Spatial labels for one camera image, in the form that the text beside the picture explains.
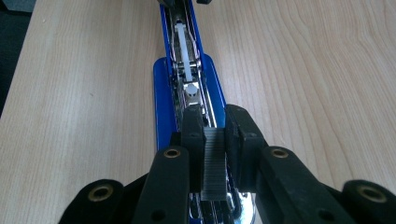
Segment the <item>chrome metal part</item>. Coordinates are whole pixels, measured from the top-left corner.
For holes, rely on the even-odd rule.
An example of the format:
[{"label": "chrome metal part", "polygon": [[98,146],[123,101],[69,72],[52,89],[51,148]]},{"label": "chrome metal part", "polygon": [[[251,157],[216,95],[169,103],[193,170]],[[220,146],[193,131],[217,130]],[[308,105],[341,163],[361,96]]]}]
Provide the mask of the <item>chrome metal part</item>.
[{"label": "chrome metal part", "polygon": [[205,72],[201,66],[201,52],[197,48],[197,38],[192,25],[188,1],[176,0],[174,7],[166,9],[166,24],[170,40],[170,54],[174,76],[172,88],[177,127],[181,130],[182,115],[189,105],[199,104],[205,121],[204,188],[201,193],[190,196],[190,216],[202,223],[252,223],[254,203],[251,194],[241,194],[233,187],[228,176],[227,161],[221,129],[218,128],[210,94],[206,86]]}]

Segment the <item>wood grain surface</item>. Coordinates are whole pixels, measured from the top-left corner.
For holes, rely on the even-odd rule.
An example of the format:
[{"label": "wood grain surface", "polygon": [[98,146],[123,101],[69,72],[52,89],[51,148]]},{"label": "wood grain surface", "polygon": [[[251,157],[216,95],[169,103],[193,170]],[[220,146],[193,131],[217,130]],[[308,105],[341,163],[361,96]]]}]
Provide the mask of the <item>wood grain surface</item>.
[{"label": "wood grain surface", "polygon": [[[214,0],[195,8],[228,103],[323,183],[396,192],[396,2]],[[0,223],[56,223],[85,185],[155,151],[152,0],[37,0],[0,120]]]}]

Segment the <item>stapler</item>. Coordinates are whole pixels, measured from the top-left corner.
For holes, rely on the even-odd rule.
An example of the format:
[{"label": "stapler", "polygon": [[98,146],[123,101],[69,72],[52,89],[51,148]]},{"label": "stapler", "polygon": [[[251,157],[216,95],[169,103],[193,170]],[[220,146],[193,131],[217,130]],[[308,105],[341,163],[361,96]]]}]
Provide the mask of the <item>stapler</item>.
[{"label": "stapler", "polygon": [[[191,0],[160,0],[166,57],[155,62],[157,153],[147,175],[83,188],[60,223],[396,223],[396,196],[365,180],[321,184],[227,105]],[[210,0],[198,0],[209,4]]]}]

